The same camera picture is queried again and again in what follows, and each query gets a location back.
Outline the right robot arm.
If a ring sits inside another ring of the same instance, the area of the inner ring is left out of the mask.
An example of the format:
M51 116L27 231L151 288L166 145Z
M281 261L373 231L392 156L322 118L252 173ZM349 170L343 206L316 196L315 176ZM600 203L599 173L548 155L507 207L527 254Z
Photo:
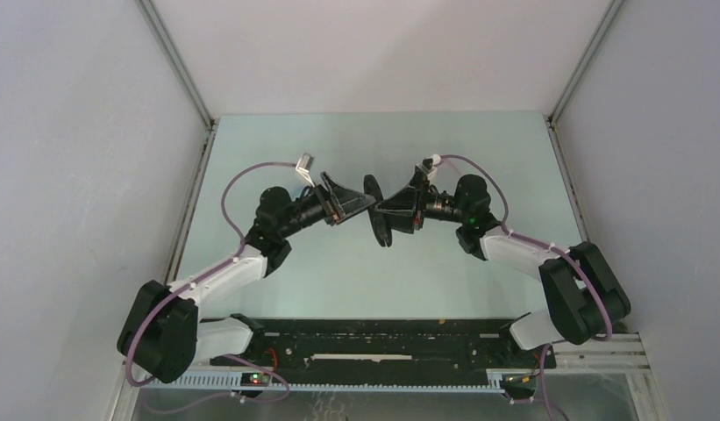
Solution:
M523 365L533 349L590 339L607 340L616 323L631 313L631 302L597 245L583 241L562 249L513 232L490 209L487 181L463 175L452 194L431 182L431 171L418 166L394 195L384 197L375 178L363 179L365 193L376 199L369 217L381 246L392 244L393 232L412 234L428 219L457 224L464 253L493 261L539 282L546 307L503 327L497 352L511 367Z

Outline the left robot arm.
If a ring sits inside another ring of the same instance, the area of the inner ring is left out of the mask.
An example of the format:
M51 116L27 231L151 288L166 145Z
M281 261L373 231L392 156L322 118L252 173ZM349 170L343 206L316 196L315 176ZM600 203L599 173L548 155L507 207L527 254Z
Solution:
M188 279L140 287L119 334L117 350L152 378L170 383L191 366L232 354L244 365L261 361L258 326L217 307L246 285L260 281L287 259L289 236L318 222L339 225L377 203L369 193L346 188L327 173L303 196L283 187L265 189L253 225L238 249Z

